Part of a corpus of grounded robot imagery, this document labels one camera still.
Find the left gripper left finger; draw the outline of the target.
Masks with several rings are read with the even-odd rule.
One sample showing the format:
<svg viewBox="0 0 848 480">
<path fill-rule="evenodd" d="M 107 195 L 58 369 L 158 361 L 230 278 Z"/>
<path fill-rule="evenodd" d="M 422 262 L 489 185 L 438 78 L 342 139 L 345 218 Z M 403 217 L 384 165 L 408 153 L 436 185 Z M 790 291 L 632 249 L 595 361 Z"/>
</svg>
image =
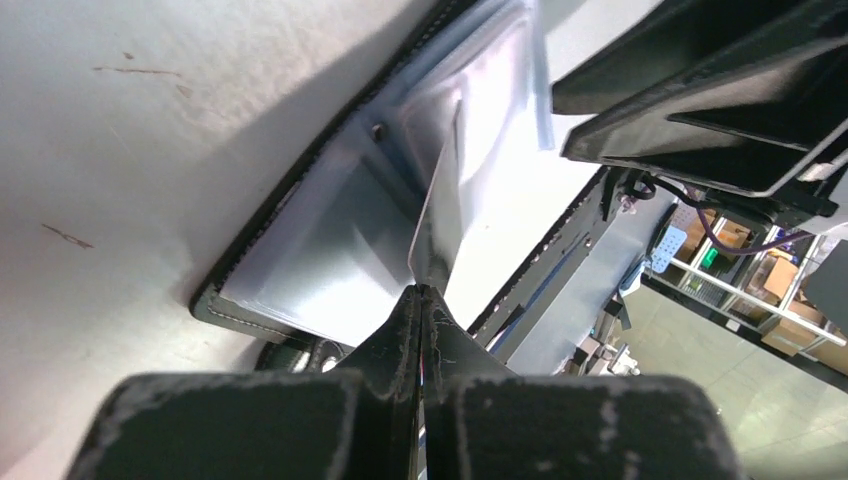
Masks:
<svg viewBox="0 0 848 480">
<path fill-rule="evenodd" d="M 413 479 L 421 300 L 329 371 L 160 373 L 109 394 L 71 479 Z"/>
</svg>

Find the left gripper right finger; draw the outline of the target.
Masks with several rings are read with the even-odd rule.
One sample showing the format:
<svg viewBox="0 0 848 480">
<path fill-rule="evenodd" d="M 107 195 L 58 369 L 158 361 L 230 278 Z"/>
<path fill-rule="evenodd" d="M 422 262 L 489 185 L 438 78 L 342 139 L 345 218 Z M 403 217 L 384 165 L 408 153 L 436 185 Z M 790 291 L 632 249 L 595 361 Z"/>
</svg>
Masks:
<svg viewBox="0 0 848 480">
<path fill-rule="evenodd" d="M 521 376 L 421 290 L 432 479 L 741 479 L 715 406 L 666 375 Z"/>
</svg>

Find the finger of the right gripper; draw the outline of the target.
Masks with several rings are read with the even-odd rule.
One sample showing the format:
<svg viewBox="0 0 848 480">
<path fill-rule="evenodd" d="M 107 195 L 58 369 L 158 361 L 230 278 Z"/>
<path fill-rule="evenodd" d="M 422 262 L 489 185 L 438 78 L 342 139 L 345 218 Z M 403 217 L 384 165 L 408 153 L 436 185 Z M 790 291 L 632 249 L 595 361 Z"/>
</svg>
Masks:
<svg viewBox="0 0 848 480">
<path fill-rule="evenodd" d="M 663 1 L 552 86 L 557 114 L 598 114 L 841 46 L 844 1 Z"/>
<path fill-rule="evenodd" d="M 847 30 L 768 26 L 576 127 L 565 157 L 768 197 L 847 129 Z"/>
</svg>

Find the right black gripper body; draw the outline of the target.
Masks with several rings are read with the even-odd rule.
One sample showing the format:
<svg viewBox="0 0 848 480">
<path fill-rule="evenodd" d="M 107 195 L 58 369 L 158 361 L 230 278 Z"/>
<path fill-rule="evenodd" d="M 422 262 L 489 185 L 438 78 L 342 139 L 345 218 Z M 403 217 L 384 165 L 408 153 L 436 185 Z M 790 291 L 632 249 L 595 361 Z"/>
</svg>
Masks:
<svg viewBox="0 0 848 480">
<path fill-rule="evenodd" d="M 847 122 L 815 146 L 798 174 L 769 197 L 748 198 L 702 187 L 715 210 L 738 223 L 805 232 L 847 230 Z"/>
</svg>

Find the black leather card holder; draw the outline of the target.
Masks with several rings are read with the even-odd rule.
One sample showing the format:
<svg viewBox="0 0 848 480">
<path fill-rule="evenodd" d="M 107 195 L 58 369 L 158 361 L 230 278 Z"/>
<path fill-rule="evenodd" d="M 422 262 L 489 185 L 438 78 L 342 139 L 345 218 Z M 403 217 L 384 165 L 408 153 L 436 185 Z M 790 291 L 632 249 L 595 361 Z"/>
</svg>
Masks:
<svg viewBox="0 0 848 480">
<path fill-rule="evenodd" d="M 298 350 L 359 345 L 415 283 L 408 254 L 456 108 L 462 245 L 496 178 L 552 147 L 547 80 L 537 2 L 436 2 L 294 162 L 190 313 Z"/>
</svg>

